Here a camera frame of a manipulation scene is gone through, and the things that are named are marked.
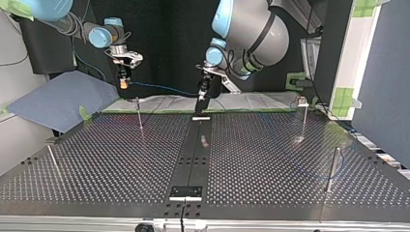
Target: perforated metal table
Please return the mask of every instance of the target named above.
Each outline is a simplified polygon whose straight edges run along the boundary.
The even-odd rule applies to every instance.
[[[410,222],[410,184],[321,113],[102,114],[0,177],[0,215]],[[335,148],[332,192],[324,190]],[[202,187],[201,202],[169,201]]]

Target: blue panel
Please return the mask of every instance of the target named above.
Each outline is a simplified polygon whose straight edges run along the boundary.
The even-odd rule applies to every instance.
[[[91,115],[107,108],[118,98],[114,86],[74,71],[48,81],[12,103],[9,110],[47,128],[67,132],[83,121],[79,114],[81,106]]]
[[[234,0],[220,0],[217,13],[212,22],[212,29],[224,39],[228,36],[233,15]]]
[[[107,29],[102,27],[94,28],[88,34],[88,40],[96,48],[104,48],[112,44],[111,33]]]
[[[57,21],[65,17],[73,6],[73,0],[18,0],[31,8],[35,19]]]
[[[105,25],[113,25],[113,26],[120,26],[124,27],[123,20],[119,17],[108,17],[103,20]]]

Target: gray fabric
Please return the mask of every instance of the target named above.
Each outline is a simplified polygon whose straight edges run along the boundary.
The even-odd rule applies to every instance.
[[[410,167],[410,1],[382,7],[353,126],[389,155]]]
[[[66,72],[44,86],[15,101],[9,110],[15,115],[45,127],[67,132],[88,114],[103,110],[118,100],[114,86],[82,72]]]
[[[265,108],[289,108],[298,94],[286,93],[245,93],[241,95],[223,94],[216,100],[211,100],[209,109],[265,109]],[[154,96],[140,100],[140,109],[148,111],[193,111],[196,99],[188,99],[180,96]],[[136,110],[134,102],[119,100],[108,107],[105,111],[130,111]]]

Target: white wall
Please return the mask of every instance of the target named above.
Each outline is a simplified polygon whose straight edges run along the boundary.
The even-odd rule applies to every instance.
[[[21,36],[1,13],[0,34],[0,66],[25,57],[27,51]],[[32,73],[29,59],[0,67],[0,109],[44,83],[43,75]],[[47,128],[0,112],[0,175],[39,151],[50,136],[52,132]]]
[[[356,100],[359,97],[380,9],[381,6],[376,7],[372,17],[352,17],[350,19],[332,93],[331,108],[337,88],[353,88],[353,99]],[[338,119],[352,120],[354,111],[355,108],[351,107],[347,117]]]

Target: robotic arm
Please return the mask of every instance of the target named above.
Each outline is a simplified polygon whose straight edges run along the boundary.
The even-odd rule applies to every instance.
[[[222,82],[231,77],[246,80],[284,57],[289,34],[280,17],[269,11],[271,4],[267,0],[220,0],[212,27],[222,39],[213,38],[206,51],[198,102],[205,101],[215,75],[221,75]]]
[[[96,48],[107,48],[105,54],[112,58],[118,67],[120,87],[127,89],[131,81],[131,70],[143,60],[142,55],[129,51],[126,45],[131,33],[124,32],[121,18],[110,17],[104,25],[83,22],[70,12],[73,0],[18,0],[31,9],[33,17],[60,33],[90,42]]]

